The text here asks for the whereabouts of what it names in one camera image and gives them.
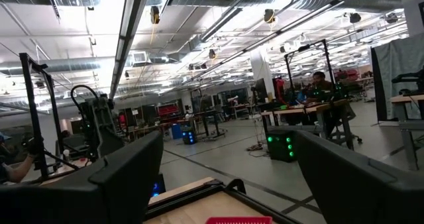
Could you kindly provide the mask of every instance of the black stand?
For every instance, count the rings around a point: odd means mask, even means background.
[[[289,52],[286,55],[284,55],[284,59],[286,60],[286,66],[287,66],[287,71],[288,71],[288,75],[289,75],[289,80],[290,80],[290,88],[291,88],[291,92],[292,92],[292,99],[295,99],[295,90],[294,90],[294,85],[293,85],[293,79],[292,79],[292,73],[290,72],[290,62],[293,58],[293,56],[296,53],[302,53],[302,52],[306,52],[307,50],[310,50],[311,48],[314,48],[316,46],[319,46],[319,44],[322,43],[324,45],[324,55],[327,61],[327,67],[329,69],[329,73],[330,73],[330,79],[331,79],[331,83],[333,85],[333,92],[336,90],[336,83],[335,83],[335,79],[334,79],[334,75],[333,75],[333,70],[331,69],[331,65],[330,65],[330,58],[329,58],[329,50],[327,48],[327,41],[325,39],[320,40],[318,42],[314,42],[311,44],[307,44],[305,46],[301,46],[298,50],[293,51],[293,52]]]
[[[56,127],[56,134],[58,135],[60,153],[63,153],[64,151],[64,143],[63,143],[62,134],[60,130],[60,124],[59,124],[58,108],[56,106],[56,100],[54,98],[53,79],[50,74],[44,71],[44,69],[47,68],[47,65],[46,64],[38,65],[27,53],[20,53],[19,58],[21,59],[23,75],[25,79],[25,87],[27,90],[26,94],[28,96],[28,106],[29,106],[30,114],[31,114],[32,129],[34,131],[34,141],[35,141],[35,144],[37,145],[37,150],[38,150],[38,156],[35,160],[35,166],[36,168],[39,168],[41,171],[41,179],[47,180],[52,178],[52,177],[49,177],[48,166],[46,163],[45,155],[52,157],[56,161],[62,162],[68,165],[69,167],[77,170],[78,169],[77,166],[70,164],[69,162],[62,160],[61,158],[54,156],[53,154],[46,151],[44,148],[44,142],[41,135],[40,121],[38,119],[38,111],[36,108],[36,103],[34,101],[35,97],[34,97],[34,87],[32,86],[31,70],[36,72],[37,74],[42,75],[44,78],[44,81],[46,82],[47,89],[50,94],[50,99],[52,101],[52,112],[54,117],[54,124]]]

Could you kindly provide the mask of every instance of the wooden board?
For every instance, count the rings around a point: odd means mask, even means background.
[[[205,224],[210,217],[260,217],[259,212],[224,192],[169,211],[145,221],[146,224]]]
[[[192,183],[187,184],[185,186],[181,186],[179,188],[164,192],[163,194],[159,194],[156,197],[150,198],[150,201],[148,202],[148,204],[150,205],[150,204],[156,203],[157,201],[162,201],[163,199],[166,199],[166,198],[175,196],[177,194],[192,190],[194,188],[202,186],[205,182],[209,182],[209,181],[212,181],[212,180],[214,180],[214,179],[211,178],[211,177],[208,177],[208,178],[204,178],[202,180],[196,181],[196,182],[192,182]]]
[[[404,97],[402,95],[398,95],[390,98],[390,102],[392,103],[401,103],[401,102],[411,102],[411,101],[423,101],[424,95],[412,95]]]

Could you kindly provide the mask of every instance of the cable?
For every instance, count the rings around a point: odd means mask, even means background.
[[[77,89],[77,88],[79,88],[79,87],[87,88],[90,92],[92,92],[92,94],[94,95],[94,97],[95,97],[97,100],[99,99],[99,97],[97,96],[96,92],[95,92],[95,91],[93,91],[93,89],[92,89],[91,87],[89,87],[88,85],[76,85],[76,86],[74,86],[74,87],[71,89],[71,99],[72,99],[72,101],[74,102],[74,104],[77,106],[77,108],[78,108],[79,112],[81,113],[81,116],[83,117],[83,111],[82,111],[82,109],[81,109],[81,106],[78,104],[78,102],[75,100],[75,97],[74,97],[74,91],[75,91],[75,89]]]

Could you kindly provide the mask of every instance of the person's arm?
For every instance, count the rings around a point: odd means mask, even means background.
[[[31,155],[28,155],[24,162],[22,162],[18,168],[11,168],[9,166],[5,166],[7,175],[8,175],[8,181],[19,183],[22,181],[22,179],[28,174],[28,171],[30,170],[32,163],[34,162],[34,157]]]

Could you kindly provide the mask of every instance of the metal frame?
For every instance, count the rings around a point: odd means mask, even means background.
[[[292,62],[291,61],[292,58],[295,56],[295,54],[297,52],[301,53],[305,50],[310,49],[311,47],[318,47],[319,45],[317,45],[317,44],[320,44],[320,43],[322,43],[324,45],[324,55],[325,55],[325,58],[327,60],[327,68],[328,68],[329,73],[330,73],[331,83],[333,84],[333,91],[336,90],[336,83],[335,83],[335,79],[334,79],[334,75],[333,75],[333,70],[331,69],[331,65],[330,65],[329,50],[327,48],[327,40],[323,39],[323,40],[320,40],[318,42],[314,42],[314,43],[302,46],[298,50],[293,51],[293,52],[289,52],[286,55],[284,55],[284,60],[286,61],[287,71],[288,71],[289,80],[290,80],[290,88],[292,90],[291,92],[293,93],[293,95],[295,94],[295,90],[294,90],[294,85],[293,85],[292,73],[290,72],[290,63]]]
[[[406,111],[405,104],[410,103],[406,102],[398,102],[392,103],[394,105],[394,111],[399,119],[399,129],[402,137],[402,143],[405,147],[406,159],[408,162],[409,170],[417,171],[418,168],[418,159],[417,153],[415,151],[415,145],[413,141],[413,137],[411,131],[422,131],[424,130],[424,121],[416,120],[412,121],[408,119],[408,114]]]
[[[36,103],[34,101],[34,87],[32,85],[32,78],[31,78],[31,71],[36,72],[37,74],[40,74],[43,76],[44,81],[46,82],[46,86],[48,89],[48,92],[50,94],[50,99],[52,102],[52,112],[54,117],[54,125],[56,127],[56,134],[58,136],[58,143],[59,143],[59,149],[60,153],[63,153],[64,151],[64,143],[62,139],[62,134],[60,130],[60,124],[59,124],[59,114],[58,114],[58,108],[56,105],[56,100],[54,98],[54,82],[52,79],[52,76],[44,71],[45,68],[47,68],[46,64],[39,65],[37,62],[35,62],[27,53],[20,53],[19,58],[21,59],[22,63],[22,69],[23,69],[23,76],[25,79],[25,87],[26,87],[26,94],[28,96],[28,106],[29,106],[29,112],[31,114],[31,121],[32,121],[32,129],[34,132],[34,141],[38,145],[38,156],[36,158],[36,167],[40,168],[41,171],[41,179],[42,180],[48,180],[51,178],[57,178],[57,176],[49,176],[48,173],[48,165],[46,162],[45,155],[48,155],[49,157],[53,158],[55,161],[62,162],[69,167],[77,170],[78,167],[70,164],[69,162],[66,162],[65,160],[62,160],[61,158],[58,158],[54,156],[53,154],[49,153],[47,150],[45,150],[43,138],[41,135],[41,127],[40,127],[40,121],[38,119],[38,111],[36,108]]]
[[[291,217],[288,217],[283,213],[280,213],[279,211],[276,211],[271,207],[268,207],[267,205],[264,205],[263,203],[252,199],[251,197],[248,197],[246,195],[246,188],[244,187],[244,183],[239,179],[233,180],[228,184],[228,186],[224,185],[219,180],[212,180],[197,188],[193,188],[186,192],[182,192],[180,194],[153,203],[152,205],[148,206],[144,220],[147,221],[149,219],[163,215],[169,211],[183,207],[189,203],[193,203],[199,199],[211,196],[218,192],[225,192],[226,194],[256,210],[257,212],[272,217],[272,220],[276,223],[300,224],[298,221],[292,219]]]

